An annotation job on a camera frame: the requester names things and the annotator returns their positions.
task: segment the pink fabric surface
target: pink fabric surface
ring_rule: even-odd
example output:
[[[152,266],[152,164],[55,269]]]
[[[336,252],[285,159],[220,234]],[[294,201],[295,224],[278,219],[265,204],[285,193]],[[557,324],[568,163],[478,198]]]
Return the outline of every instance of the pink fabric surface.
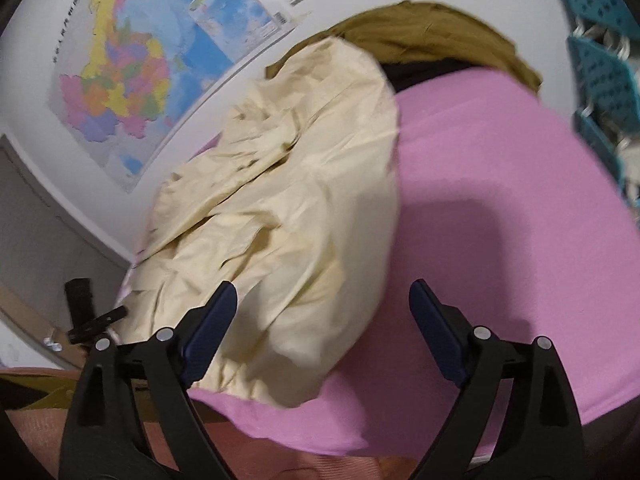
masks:
[[[417,278],[501,338],[549,336],[583,423],[639,395],[638,232],[568,124],[486,69],[397,99],[402,209],[386,296],[365,335],[320,396],[298,408],[202,390],[191,397],[245,433],[292,448],[420,458],[458,391],[438,373],[409,313]],[[498,427],[492,417],[478,454]]]

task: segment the pink tablecloth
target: pink tablecloth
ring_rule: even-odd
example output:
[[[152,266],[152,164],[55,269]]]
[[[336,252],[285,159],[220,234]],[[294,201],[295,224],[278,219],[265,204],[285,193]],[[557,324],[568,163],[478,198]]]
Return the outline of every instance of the pink tablecloth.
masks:
[[[639,395],[640,240],[594,156],[499,72],[445,76],[398,103],[402,210],[386,297],[366,334],[299,408],[191,396],[296,449],[421,457],[457,390],[410,316],[416,278],[501,338],[551,337],[583,423]],[[496,432],[494,421],[480,454]]]

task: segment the black device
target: black device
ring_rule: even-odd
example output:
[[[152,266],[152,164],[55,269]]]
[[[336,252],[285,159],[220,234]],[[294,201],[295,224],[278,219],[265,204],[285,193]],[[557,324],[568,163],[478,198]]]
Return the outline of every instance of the black device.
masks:
[[[86,299],[86,283],[80,285]],[[148,341],[129,345],[116,345],[104,332],[104,317],[96,323],[82,320],[84,338],[92,337],[96,326],[103,332],[92,339],[68,412],[60,480],[235,479],[186,392],[209,367],[237,300],[234,286],[224,282],[175,329],[162,328]],[[578,409],[550,339],[503,341],[487,327],[471,326],[457,308],[441,304],[423,280],[411,286],[409,305],[443,377],[460,388],[412,480],[588,478]],[[134,379],[147,381],[180,471],[154,460],[134,403]],[[487,463],[469,469],[502,379],[513,379],[513,387],[497,445]],[[0,437],[2,478],[51,480],[1,407]]]

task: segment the beige cloth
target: beige cloth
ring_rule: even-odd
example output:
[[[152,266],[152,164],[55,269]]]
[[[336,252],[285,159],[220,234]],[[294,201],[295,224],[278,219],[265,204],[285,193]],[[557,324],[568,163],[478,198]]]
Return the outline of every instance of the beige cloth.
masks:
[[[376,61],[337,38],[252,85],[219,145],[159,192],[115,328],[175,326],[223,281],[238,314],[196,386],[275,406],[317,396],[384,290],[398,112]]]

